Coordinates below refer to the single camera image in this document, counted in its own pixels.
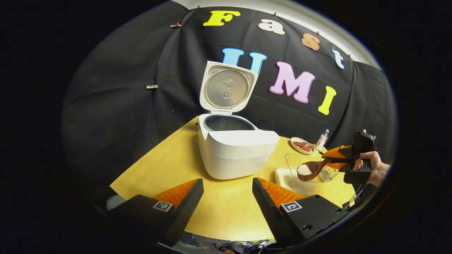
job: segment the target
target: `white rice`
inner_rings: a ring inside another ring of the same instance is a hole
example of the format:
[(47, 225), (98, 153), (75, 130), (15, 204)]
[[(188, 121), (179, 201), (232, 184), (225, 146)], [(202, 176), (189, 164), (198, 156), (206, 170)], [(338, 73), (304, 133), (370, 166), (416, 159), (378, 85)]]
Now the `white rice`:
[(301, 175), (309, 175), (312, 174), (311, 170), (309, 169), (309, 167), (305, 164), (301, 164), (300, 166), (298, 166), (297, 168), (297, 173), (301, 174)]

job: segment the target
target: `rice cooker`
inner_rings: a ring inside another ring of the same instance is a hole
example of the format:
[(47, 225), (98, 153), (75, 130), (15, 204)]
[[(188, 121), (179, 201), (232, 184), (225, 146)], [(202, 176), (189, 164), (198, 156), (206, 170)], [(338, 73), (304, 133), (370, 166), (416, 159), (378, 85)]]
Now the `rice cooker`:
[(232, 115), (246, 106), (257, 78), (245, 68), (207, 62), (199, 102), (209, 113), (199, 116), (198, 144), (206, 171), (216, 179), (258, 172), (278, 145), (276, 132)]

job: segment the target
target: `letter m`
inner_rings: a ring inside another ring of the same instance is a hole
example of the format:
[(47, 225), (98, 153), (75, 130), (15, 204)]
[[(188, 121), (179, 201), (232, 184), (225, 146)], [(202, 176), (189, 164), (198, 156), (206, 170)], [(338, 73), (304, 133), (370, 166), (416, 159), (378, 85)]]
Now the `letter m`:
[(278, 76), (276, 77), (275, 84), (270, 87), (270, 91), (275, 94), (283, 94), (284, 90), (282, 88), (283, 84), (285, 84), (287, 96), (291, 96), (298, 89), (293, 98), (299, 102), (307, 103), (309, 89), (311, 88), (312, 81), (315, 80), (315, 76), (310, 72), (304, 71), (295, 79), (290, 64), (278, 61), (276, 65), (279, 67)]

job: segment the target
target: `human hand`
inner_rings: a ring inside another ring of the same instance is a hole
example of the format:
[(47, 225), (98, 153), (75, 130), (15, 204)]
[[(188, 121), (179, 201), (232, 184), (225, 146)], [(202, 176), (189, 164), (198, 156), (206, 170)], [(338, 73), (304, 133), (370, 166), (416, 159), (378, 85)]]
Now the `human hand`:
[(367, 183), (371, 183), (377, 187), (383, 182), (386, 174), (389, 171), (391, 165), (381, 162), (380, 155), (376, 151), (360, 153), (360, 158), (355, 162), (353, 170), (359, 170), (363, 165), (363, 159), (369, 159), (371, 165), (371, 173)]

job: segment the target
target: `yellow table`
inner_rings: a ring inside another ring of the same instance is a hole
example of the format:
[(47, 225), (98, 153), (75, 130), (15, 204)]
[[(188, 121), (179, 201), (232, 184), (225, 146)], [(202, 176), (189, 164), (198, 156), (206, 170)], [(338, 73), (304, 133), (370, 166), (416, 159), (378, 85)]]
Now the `yellow table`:
[[(152, 197), (187, 181), (202, 178), (204, 194), (185, 231), (221, 240), (253, 241), (272, 239), (273, 235), (252, 193), (252, 179), (260, 177), (275, 182), (274, 172), (285, 163), (285, 155), (298, 153), (290, 139), (280, 137), (275, 152), (265, 167), (250, 176), (231, 180), (217, 180), (204, 168), (198, 148), (198, 117), (182, 126), (154, 147), (110, 186), (128, 200), (135, 195)], [(322, 160), (318, 152), (306, 157)], [(339, 173), (322, 184), (316, 194), (342, 207), (354, 194), (351, 184)]]

